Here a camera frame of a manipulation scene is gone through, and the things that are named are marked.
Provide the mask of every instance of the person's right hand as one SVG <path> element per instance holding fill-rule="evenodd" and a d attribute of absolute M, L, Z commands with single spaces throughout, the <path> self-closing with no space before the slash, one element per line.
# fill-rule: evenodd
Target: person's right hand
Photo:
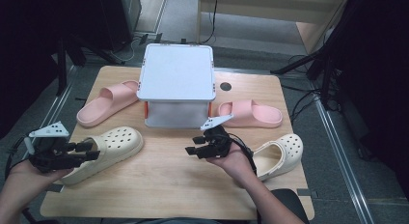
<path fill-rule="evenodd" d="M 246 155 L 235 143 L 232 143 L 229 154 L 226 157 L 213 157 L 207 158 L 206 160 L 221 167 L 229 176 L 238 182 L 242 182 L 245 177 L 256 176 Z"/>

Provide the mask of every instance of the light wood tabletop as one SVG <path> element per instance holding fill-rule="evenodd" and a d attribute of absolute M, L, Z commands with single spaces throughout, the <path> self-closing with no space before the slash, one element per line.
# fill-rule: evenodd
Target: light wood tabletop
<path fill-rule="evenodd" d="M 103 87 L 125 80 L 139 80 L 141 69 L 104 67 L 95 80 L 89 99 Z M 215 72 L 216 100 L 213 114 L 222 102 L 251 98 L 280 109 L 283 124 L 276 128 L 227 128 L 255 150 L 263 143 L 292 133 L 286 102 L 278 77 L 232 72 Z M 220 84 L 232 85 L 229 91 Z M 198 129 L 149 128 L 144 123 L 144 103 L 137 101 L 98 126 L 77 125 L 71 142 L 99 135 L 118 126 L 141 132 L 145 144 L 133 157 L 117 163 L 62 192 L 47 192 L 41 205 L 44 216 L 76 217 L 199 217 L 254 220 L 256 208 L 247 192 L 219 167 L 188 155 L 185 147 L 195 146 L 192 138 L 203 135 Z M 294 170 L 264 182 L 269 189 L 307 189 L 302 164 Z M 314 218 L 310 196 L 300 196 L 309 219 Z"/>

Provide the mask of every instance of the human hand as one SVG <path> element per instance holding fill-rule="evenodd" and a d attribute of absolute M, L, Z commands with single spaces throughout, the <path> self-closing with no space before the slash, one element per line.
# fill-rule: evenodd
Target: human hand
<path fill-rule="evenodd" d="M 18 163 L 10 172 L 0 193 L 0 208 L 15 212 L 22 211 L 48 186 L 72 170 L 57 170 L 44 174 L 29 160 Z"/>
<path fill-rule="evenodd" d="M 206 160 L 221 167 L 229 176 L 240 183 L 245 178 L 256 176 L 247 156 L 235 143 L 231 144 L 230 151 L 226 157 L 213 157 Z"/>

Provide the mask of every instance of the white triangular bracket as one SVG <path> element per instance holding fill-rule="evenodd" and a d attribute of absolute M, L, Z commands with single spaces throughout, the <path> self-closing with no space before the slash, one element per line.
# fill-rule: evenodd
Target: white triangular bracket
<path fill-rule="evenodd" d="M 53 125 L 43 127 L 41 129 L 32 131 L 29 134 L 32 138 L 37 137 L 69 137 L 69 132 L 66 128 L 61 124 L 61 122 L 57 122 Z"/>
<path fill-rule="evenodd" d="M 226 115 L 226 116 L 218 116 L 218 117 L 209 117 L 207 121 L 201 126 L 201 130 L 211 129 L 215 126 L 218 126 L 225 121 L 231 119 L 233 114 Z"/>

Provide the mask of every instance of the person's left hand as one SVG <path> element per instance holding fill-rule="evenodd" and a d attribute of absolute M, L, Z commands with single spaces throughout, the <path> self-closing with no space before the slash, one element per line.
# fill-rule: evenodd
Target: person's left hand
<path fill-rule="evenodd" d="M 29 160 L 24 160 L 12 169 L 0 194 L 0 207 L 8 206 L 23 210 L 53 182 L 72 172 L 73 169 L 42 173 Z"/>

